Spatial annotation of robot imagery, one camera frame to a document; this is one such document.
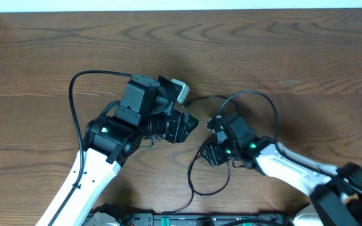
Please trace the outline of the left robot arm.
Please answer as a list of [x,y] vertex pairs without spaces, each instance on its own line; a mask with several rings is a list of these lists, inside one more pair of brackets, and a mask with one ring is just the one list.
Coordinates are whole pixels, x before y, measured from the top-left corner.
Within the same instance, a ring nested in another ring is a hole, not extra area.
[[184,142],[199,121],[175,109],[190,87],[177,79],[131,75],[120,101],[86,126],[71,171],[38,225],[81,225],[99,195],[145,139]]

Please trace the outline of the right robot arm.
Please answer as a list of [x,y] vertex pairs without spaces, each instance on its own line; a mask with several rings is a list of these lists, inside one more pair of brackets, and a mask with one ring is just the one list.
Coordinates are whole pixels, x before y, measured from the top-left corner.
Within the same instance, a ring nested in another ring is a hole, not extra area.
[[292,225],[362,225],[362,167],[322,164],[287,149],[267,136],[258,137],[235,112],[207,123],[214,139],[201,156],[212,166],[227,161],[282,180],[310,198]]

